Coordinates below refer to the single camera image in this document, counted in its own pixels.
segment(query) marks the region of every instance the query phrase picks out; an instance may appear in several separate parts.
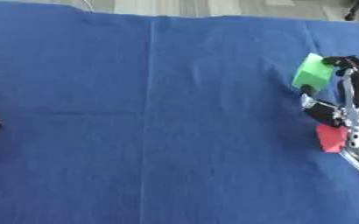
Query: green block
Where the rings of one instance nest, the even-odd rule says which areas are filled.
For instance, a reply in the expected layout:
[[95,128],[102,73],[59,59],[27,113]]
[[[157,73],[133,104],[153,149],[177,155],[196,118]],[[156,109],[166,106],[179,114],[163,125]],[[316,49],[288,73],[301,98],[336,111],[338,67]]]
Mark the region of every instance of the green block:
[[331,78],[333,66],[326,66],[322,61],[322,57],[315,53],[309,53],[302,65],[295,74],[292,85],[295,88],[301,88],[303,85],[310,85],[317,92],[327,85]]

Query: table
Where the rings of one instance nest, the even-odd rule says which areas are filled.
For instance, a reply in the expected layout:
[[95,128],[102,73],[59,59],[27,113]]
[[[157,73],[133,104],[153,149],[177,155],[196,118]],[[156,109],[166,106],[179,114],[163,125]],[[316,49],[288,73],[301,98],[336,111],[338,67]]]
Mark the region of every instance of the table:
[[359,223],[309,52],[359,56],[359,24],[0,3],[0,224]]

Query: red block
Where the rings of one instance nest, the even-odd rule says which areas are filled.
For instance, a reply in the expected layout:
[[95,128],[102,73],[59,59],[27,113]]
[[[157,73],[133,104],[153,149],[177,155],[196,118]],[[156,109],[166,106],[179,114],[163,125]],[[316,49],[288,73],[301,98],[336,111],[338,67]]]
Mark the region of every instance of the red block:
[[328,153],[337,153],[346,143],[347,128],[333,128],[325,124],[320,124],[316,128],[321,148]]

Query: robotic hand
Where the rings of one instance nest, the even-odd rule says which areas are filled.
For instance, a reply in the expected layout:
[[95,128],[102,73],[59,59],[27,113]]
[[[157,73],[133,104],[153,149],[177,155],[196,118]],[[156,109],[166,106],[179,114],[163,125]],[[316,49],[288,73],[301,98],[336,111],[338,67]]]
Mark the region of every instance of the robotic hand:
[[324,65],[337,68],[335,75],[339,103],[315,99],[315,89],[310,85],[301,87],[301,105],[309,116],[328,126],[347,131],[341,154],[359,170],[359,59],[356,56],[328,57]]

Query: blue cloth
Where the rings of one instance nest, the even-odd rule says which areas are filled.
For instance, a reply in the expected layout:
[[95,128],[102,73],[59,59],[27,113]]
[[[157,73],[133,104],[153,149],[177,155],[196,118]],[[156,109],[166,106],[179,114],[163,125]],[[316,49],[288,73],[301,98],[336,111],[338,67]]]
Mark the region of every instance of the blue cloth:
[[359,24],[0,3],[0,224],[359,223],[290,87],[309,52]]

